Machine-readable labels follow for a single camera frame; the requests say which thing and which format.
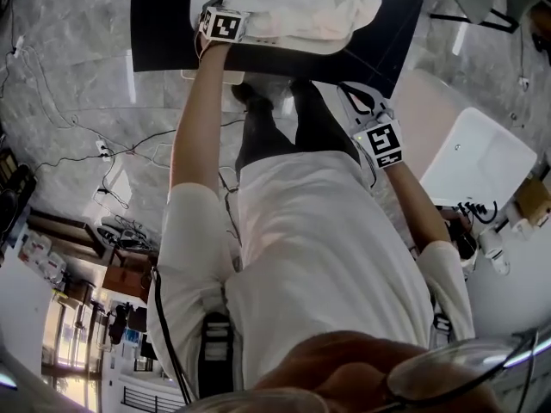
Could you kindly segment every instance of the shoe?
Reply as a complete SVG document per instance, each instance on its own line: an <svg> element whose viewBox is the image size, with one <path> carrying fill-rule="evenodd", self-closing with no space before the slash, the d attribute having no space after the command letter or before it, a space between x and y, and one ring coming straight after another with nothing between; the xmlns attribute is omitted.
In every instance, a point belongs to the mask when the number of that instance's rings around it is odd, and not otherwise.
<svg viewBox="0 0 551 413"><path fill-rule="evenodd" d="M269 104L269 109L274 109L272 101L260 95L250 84L241 83L239 86L232 86L232 93L235 99L244 104L247 108L252 102L267 102Z"/></svg>

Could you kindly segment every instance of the sleeve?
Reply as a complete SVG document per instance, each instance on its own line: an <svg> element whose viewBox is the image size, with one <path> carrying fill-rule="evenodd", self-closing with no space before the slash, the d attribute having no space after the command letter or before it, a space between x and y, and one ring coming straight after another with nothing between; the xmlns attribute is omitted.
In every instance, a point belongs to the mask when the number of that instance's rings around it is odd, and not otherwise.
<svg viewBox="0 0 551 413"><path fill-rule="evenodd" d="M158 258L161 301L170 340L190 382L195 384L201 327L206 315L202 296L219 293L235 274L226 239L223 210L216 194L202 185L174 187L164 213ZM163 369L174 379L155 306L152 283L147 305L147 331Z"/></svg>
<svg viewBox="0 0 551 413"><path fill-rule="evenodd" d="M452 323L455 337L473 338L473 313L457 249L448 242L433 242L421 253L417 265Z"/></svg>

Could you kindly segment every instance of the white shirt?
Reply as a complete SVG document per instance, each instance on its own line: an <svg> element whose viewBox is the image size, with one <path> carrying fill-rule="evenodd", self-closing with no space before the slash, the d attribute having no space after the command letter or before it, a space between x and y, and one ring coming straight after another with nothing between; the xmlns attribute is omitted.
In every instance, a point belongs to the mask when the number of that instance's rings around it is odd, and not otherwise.
<svg viewBox="0 0 551 413"><path fill-rule="evenodd" d="M243 339L245 389L323 333L355 330L428 348L429 287L458 339L474 336L456 249L432 243L416 264L347 154L253 163L241 173L238 204L245 269L237 274L216 194L195 184L170 192L158 269L170 337L188 375L196 375L201 345L201 294L222 286ZM153 346L171 373L153 286L148 313Z"/></svg>

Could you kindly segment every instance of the black pants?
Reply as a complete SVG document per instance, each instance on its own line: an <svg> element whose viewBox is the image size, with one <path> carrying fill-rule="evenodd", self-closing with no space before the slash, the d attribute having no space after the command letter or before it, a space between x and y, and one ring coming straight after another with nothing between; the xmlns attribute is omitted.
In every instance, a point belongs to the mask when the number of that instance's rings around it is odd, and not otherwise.
<svg viewBox="0 0 551 413"><path fill-rule="evenodd" d="M316 86L309 81L291 85L294 105L299 116L295 144L280 132L266 99L257 99L248 105L243 144L236 162L241 169L266 157L309 151L343 151L360 163L360 156L349 136L333 117Z"/></svg>

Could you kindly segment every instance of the marble floor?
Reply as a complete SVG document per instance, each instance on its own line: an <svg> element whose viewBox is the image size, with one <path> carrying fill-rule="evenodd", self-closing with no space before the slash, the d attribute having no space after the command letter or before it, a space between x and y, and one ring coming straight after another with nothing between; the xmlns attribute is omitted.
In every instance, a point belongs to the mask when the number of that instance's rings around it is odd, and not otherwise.
<svg viewBox="0 0 551 413"><path fill-rule="evenodd" d="M498 9L505 0L498 0ZM133 73L130 42L130 0L16 0L15 39L24 35L23 52L8 57L9 79L0 99L0 118L8 143L20 162L33 169L56 165L62 157L79 159L97 154L98 135L114 152L176 127L190 89L179 71ZM549 94L551 72L547 57L536 52L529 23L514 35L486 28L468 28L461 51L452 48L459 25L431 21L432 10L457 12L453 0L425 0L423 14L406 70L422 68L457 88L502 125L510 128L540 155L551 145ZM9 15L0 21L0 50L10 49ZM524 92L523 72L530 80ZM5 67L0 68L4 76ZM296 128L287 80L248 76L275 101L275 117L292 136ZM230 186L243 130L243 107L229 86L223 96L220 166ZM171 134L148 140L135 154L121 153L110 162L64 160L40 166L39 186L32 199L40 210L96 224L113 213L136 219L158 237L168 193ZM97 194L105 183L128 207ZM375 198L409 242L392 191L384 178Z"/></svg>

